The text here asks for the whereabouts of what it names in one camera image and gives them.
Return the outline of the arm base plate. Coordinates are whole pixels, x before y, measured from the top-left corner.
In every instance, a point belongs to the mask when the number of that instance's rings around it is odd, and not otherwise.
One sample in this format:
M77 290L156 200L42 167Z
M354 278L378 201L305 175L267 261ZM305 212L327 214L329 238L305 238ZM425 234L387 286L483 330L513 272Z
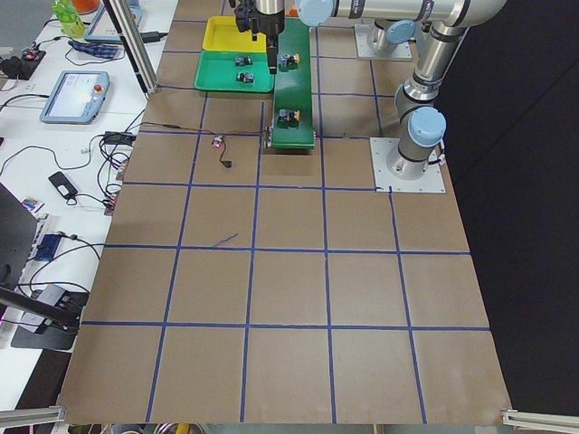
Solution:
M410 61L409 40L415 23L408 20L387 22L384 28L376 24L356 24L357 57L370 60Z
M445 193L441 165L435 151L415 163L399 154L397 137L371 137L370 148L379 193Z

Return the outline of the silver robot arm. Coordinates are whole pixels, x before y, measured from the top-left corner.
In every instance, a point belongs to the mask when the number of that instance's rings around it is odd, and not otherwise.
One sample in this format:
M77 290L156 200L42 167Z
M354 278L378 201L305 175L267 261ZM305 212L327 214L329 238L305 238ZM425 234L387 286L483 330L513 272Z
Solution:
M492 0L350 0L297 1L299 19L307 26L319 26L331 17L384 18L427 23L440 21L448 27L471 27L487 22L505 5ZM279 0L231 1L238 30L249 31L253 37L266 37L269 72L278 70L278 37L285 28L285 3Z
M402 134L388 155L389 170L405 180L420 178L432 150L440 144L446 120L432 106L442 80L471 26L483 24L505 5L503 1L375 1L364 12L372 18L415 19L428 23L419 60L412 76L395 97Z

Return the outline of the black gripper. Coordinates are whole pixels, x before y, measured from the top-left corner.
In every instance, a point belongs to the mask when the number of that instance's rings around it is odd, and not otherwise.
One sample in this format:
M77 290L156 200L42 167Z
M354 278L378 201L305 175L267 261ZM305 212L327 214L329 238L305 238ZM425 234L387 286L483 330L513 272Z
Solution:
M269 73L278 70L278 35L285 29L285 3L282 0L233 1L235 23L240 33L250 31L266 36Z

